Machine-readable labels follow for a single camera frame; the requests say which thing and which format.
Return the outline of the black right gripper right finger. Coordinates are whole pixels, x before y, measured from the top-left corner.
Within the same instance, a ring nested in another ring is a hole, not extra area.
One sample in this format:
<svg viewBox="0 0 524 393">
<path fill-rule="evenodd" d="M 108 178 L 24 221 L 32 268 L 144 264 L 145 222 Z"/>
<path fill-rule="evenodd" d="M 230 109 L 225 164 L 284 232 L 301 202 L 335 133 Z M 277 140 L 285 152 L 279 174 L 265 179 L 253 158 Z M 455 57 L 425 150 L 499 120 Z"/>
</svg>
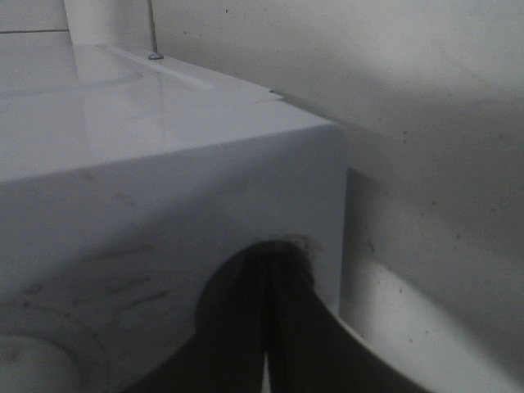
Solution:
<svg viewBox="0 0 524 393">
<path fill-rule="evenodd" d="M 272 392 L 415 392 L 418 386 L 347 332 L 314 291 L 308 259 L 275 242 L 266 313 Z"/>
</svg>

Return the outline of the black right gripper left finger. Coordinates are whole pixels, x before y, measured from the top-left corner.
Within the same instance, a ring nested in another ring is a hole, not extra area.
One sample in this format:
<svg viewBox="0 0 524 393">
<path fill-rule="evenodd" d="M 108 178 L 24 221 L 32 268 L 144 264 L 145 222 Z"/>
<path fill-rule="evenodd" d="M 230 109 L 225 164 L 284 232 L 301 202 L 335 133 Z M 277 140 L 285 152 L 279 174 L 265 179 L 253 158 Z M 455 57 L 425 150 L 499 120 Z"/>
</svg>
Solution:
<svg viewBox="0 0 524 393">
<path fill-rule="evenodd" d="M 191 339 L 127 392 L 260 392 L 264 379 L 264 243 L 234 255 L 233 282 Z"/>
</svg>

